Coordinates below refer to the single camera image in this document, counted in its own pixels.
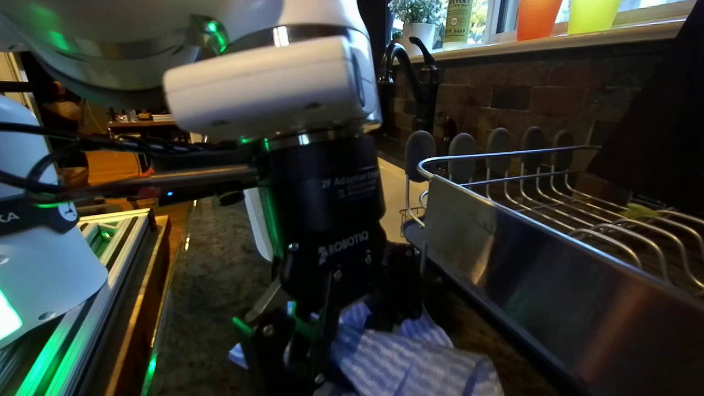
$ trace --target dish rack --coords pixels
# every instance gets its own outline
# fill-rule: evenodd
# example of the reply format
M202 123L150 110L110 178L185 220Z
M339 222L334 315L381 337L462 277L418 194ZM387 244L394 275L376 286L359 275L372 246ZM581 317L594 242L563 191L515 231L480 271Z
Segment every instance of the dish rack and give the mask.
M704 389L704 220L581 189L574 158L598 147L568 132L519 145L499 128L486 152L462 132L449 156L409 154L429 189L403 231L425 264L568 392Z

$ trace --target orange cup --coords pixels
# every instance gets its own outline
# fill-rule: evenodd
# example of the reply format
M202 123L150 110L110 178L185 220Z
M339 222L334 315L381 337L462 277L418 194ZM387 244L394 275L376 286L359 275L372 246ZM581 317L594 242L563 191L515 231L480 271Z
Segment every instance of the orange cup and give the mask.
M521 0L517 18L517 40L552 35L554 18L563 0Z

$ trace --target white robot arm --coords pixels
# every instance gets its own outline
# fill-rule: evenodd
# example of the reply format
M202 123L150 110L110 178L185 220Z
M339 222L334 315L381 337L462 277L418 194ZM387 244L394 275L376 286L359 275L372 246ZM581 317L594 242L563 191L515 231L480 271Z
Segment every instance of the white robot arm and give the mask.
M86 99L128 108L165 92L183 128L257 143L286 293L310 312L365 293L385 238L376 154L363 134L381 123L376 77L356 0L2 0L0 48L33 51ZM18 180L48 152L31 125L0 97L0 231L24 218L9 202L24 198ZM55 183L53 169L42 183ZM103 277L79 231L7 227L0 348L88 299Z

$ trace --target green led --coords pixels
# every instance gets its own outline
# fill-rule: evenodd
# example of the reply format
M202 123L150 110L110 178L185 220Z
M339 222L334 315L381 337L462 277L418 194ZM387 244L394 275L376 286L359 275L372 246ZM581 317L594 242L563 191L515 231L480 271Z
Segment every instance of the green led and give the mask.
M18 310L7 301L4 293L0 290L0 339L7 339L20 328L22 328L22 319Z
M97 257L101 257L108 251L114 233L117 233L114 229L99 227L99 233L90 242L90 249Z
M57 207L62 207L62 202L37 202L35 207L40 207L40 209L57 209Z
M22 387L15 394L46 394L48 381L62 363L59 352L68 341L68 328L59 326L42 348L40 356L31 365L29 374L22 381Z
M216 40L218 53L224 53L229 46L229 35L224 24L220 24L218 20L209 20L205 24L205 31Z
M86 334L86 332L75 334L68 352L64 354L57 372L53 374L53 381L51 381L46 394L59 394L59 389L64 389L70 383L75 367L79 367L79 361L84 359L84 352L81 352L84 348L77 348L77 345L88 345L88 339L90 339L90 334Z
M141 396L150 394L150 387L152 387L154 376L156 376L156 365L158 365L158 352L152 350L150 365L147 365L147 372L145 372L145 383L141 385Z
M48 42L51 42L57 51L70 53L70 42L68 42L68 37L66 37L64 33L59 33L59 31L48 31L46 35L48 35Z
M255 330L249 328L249 323L244 323L240 317L233 317L233 326L244 334L244 337L253 337Z

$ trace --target dish towel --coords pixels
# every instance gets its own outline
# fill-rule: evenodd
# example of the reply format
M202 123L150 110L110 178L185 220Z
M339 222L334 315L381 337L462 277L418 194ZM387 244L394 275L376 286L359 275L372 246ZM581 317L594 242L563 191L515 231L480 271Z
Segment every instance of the dish towel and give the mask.
M367 330L370 308L343 310L332 361L361 396L502 396L499 376L484 354L453 350L429 315L407 319L396 332ZM246 367L242 348L229 359Z

